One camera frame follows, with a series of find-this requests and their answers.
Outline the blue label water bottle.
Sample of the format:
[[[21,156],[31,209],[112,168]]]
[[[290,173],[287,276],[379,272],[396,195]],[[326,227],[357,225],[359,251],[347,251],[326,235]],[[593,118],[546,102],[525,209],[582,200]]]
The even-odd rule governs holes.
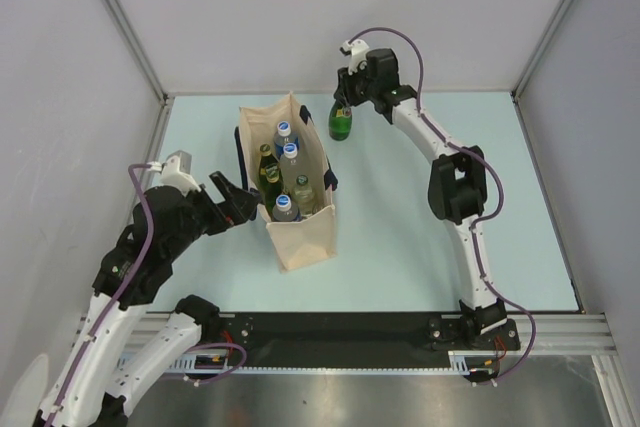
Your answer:
[[[284,146],[288,143],[293,143],[297,149],[300,149],[299,136],[293,129],[292,124],[288,121],[280,121],[276,126],[273,137],[275,157],[277,159],[280,159],[284,151]]]

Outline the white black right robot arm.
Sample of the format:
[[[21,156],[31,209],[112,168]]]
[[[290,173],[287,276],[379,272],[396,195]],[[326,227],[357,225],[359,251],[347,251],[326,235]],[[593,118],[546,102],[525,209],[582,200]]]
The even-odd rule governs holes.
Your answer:
[[[430,117],[418,92],[403,85],[396,54],[372,49],[361,39],[345,42],[349,58],[338,70],[336,101],[347,107],[365,102],[403,132],[430,162],[427,202],[449,232],[461,281],[460,336],[484,348],[507,322],[504,301],[494,292],[480,219],[488,199],[484,153],[461,147]]]

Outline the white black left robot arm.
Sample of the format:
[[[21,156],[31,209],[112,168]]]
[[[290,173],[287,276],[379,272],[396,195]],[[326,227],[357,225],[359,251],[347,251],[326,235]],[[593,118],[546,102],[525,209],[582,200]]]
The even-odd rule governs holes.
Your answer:
[[[177,258],[202,236],[242,225],[256,212],[257,191],[220,172],[210,178],[223,196],[219,203],[186,175],[138,193],[133,221],[102,259],[81,333],[34,425],[124,426],[146,392],[192,349],[222,351],[217,379],[244,366],[247,352],[224,336],[218,307],[196,295],[181,299],[165,326],[126,364],[118,363]]]

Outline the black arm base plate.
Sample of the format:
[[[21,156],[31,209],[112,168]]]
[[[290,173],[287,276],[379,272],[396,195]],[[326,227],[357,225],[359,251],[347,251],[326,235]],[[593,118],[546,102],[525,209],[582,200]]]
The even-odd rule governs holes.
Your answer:
[[[472,345],[460,336],[460,320],[439,312],[237,312],[207,321],[204,339],[234,341],[247,367],[293,369],[438,368],[450,351],[521,347],[512,319]]]

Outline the green Perrier bottle back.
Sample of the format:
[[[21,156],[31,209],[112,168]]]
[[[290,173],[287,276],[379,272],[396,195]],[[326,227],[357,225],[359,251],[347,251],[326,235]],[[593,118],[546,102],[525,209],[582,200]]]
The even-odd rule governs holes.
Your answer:
[[[339,101],[335,101],[328,119],[329,135],[336,141],[346,140],[351,132],[352,111]]]

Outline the clear unlabelled plastic water bottle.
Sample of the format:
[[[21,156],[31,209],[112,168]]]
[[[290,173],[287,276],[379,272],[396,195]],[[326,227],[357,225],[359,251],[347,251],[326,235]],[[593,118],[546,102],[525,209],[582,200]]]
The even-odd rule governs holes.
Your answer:
[[[301,151],[293,142],[283,146],[283,152],[279,160],[283,177],[285,193],[291,196],[296,186],[297,178],[304,175],[311,180],[311,163],[304,151]]]

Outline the clear glass bottle green cap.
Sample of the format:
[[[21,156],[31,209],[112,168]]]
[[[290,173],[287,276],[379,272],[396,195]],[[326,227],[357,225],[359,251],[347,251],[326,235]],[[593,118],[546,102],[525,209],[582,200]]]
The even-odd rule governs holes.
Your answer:
[[[292,193],[303,218],[309,218],[318,211],[318,199],[306,175],[296,177]]]

